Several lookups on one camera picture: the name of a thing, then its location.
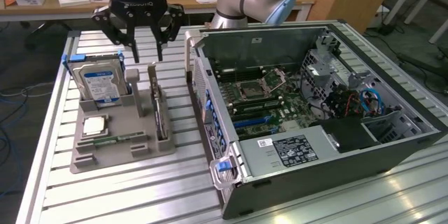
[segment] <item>barcode sticker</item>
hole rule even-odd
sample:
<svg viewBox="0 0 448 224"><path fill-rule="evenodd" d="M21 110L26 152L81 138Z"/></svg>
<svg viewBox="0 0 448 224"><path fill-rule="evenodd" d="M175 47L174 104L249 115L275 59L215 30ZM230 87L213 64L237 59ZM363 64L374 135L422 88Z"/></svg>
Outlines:
<svg viewBox="0 0 448 224"><path fill-rule="evenodd" d="M259 146L261 147L267 147L270 145L273 145L273 138L259 140Z"/></svg>

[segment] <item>motherboard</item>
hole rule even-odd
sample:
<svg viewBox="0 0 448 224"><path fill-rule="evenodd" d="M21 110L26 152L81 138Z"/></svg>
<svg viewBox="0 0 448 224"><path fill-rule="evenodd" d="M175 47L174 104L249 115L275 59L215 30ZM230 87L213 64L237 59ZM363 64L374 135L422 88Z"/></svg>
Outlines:
<svg viewBox="0 0 448 224"><path fill-rule="evenodd" d="M221 92L241 140L307 128L319 116L283 67L218 72Z"/></svg>

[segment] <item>hard drive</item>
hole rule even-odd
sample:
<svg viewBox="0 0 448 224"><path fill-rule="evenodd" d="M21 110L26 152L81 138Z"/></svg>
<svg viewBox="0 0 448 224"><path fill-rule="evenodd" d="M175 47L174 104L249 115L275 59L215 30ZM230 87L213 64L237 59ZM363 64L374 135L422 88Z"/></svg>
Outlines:
<svg viewBox="0 0 448 224"><path fill-rule="evenodd" d="M130 94L125 80L123 54L65 56L65 65L77 82L83 100L94 100L99 108L121 105Z"/></svg>

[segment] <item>blue hard drive label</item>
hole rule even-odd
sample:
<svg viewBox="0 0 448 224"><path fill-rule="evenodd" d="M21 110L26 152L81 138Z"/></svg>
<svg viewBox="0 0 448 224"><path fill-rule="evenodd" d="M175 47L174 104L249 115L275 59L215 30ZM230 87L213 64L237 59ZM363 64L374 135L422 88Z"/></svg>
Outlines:
<svg viewBox="0 0 448 224"><path fill-rule="evenodd" d="M99 103L99 105L107 105L121 99L118 86L113 83L115 78L113 71L86 73L85 78L91 91L93 99Z"/></svg>
<svg viewBox="0 0 448 224"><path fill-rule="evenodd" d="M283 165L293 167L319 159L305 135L274 141Z"/></svg>

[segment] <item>aluminum table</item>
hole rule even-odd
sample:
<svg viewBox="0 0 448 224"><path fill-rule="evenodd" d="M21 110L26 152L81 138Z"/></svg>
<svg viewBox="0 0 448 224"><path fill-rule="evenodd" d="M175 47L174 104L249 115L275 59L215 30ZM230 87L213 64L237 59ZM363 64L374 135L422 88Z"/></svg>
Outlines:
<svg viewBox="0 0 448 224"><path fill-rule="evenodd" d="M431 112L448 124L448 108L347 25L335 23L378 65L398 80ZM386 174L294 200L254 214L223 220L185 78L185 32L165 50L157 70L167 92L177 153L135 163L73 174L79 91L61 67L38 144L18 223L411 223L448 220L448 138L414 154ZM142 57L126 66L139 68L158 61L149 28L137 30ZM71 33L66 54L102 54L123 48L101 31ZM342 57L355 70L363 68L343 48ZM139 88L149 88L146 74Z"/></svg>

